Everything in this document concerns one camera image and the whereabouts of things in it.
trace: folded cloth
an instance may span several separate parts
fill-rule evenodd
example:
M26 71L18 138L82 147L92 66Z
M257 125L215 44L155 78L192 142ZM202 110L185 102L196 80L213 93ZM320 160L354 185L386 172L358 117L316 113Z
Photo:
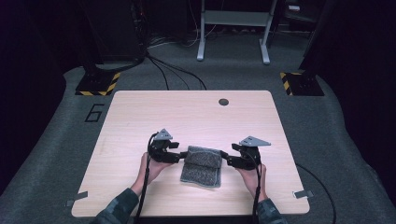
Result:
M180 181L198 184L206 188L219 188L221 161L219 150L189 146Z

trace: yellow and black hazard marking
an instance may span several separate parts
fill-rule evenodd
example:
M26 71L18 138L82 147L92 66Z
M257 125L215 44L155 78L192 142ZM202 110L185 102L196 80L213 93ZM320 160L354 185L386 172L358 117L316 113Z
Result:
M101 77L99 80L93 82L92 79L84 76L76 87L76 95L110 95L116 87L119 77L120 73L117 73L114 76L107 75Z
M280 73L286 94L290 96L323 96L324 93L317 80L313 77L306 82L301 73Z

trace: metal stand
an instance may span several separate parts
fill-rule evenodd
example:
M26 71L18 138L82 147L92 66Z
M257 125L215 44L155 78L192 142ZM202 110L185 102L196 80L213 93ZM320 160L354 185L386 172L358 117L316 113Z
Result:
M205 24L222 25L245 25L265 27L263 38L260 39L260 49L262 50L262 62L270 64L266 42L270 32L271 23L274 17L276 1L273 0L269 12L239 12L239 11L215 11L205 10L205 0L201 6L201 40L198 48L197 60L204 60L205 53Z

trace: dark background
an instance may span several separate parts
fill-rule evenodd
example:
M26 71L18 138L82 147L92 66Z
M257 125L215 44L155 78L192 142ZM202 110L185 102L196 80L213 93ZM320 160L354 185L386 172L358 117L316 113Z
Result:
M156 1L152 2L151 8L156 6ZM187 36L195 29L188 2L173 2L180 4L166 10L184 11L179 15L186 20L180 21L178 32L185 31ZM210 2L208 7L221 6L220 1ZM224 9L267 7L261 1L226 2ZM3 192L62 100L63 73L81 66L79 49L70 38L70 22L94 61L103 61L77 0L5 0L0 4L3 81L0 191ZM192 1L191 6L199 22L199 1ZM395 9L391 1L328 0L312 48L301 66L315 71L332 87L343 108L346 129L363 158L377 171L393 203L396 203ZM158 13L149 15L154 23L162 19L156 18Z

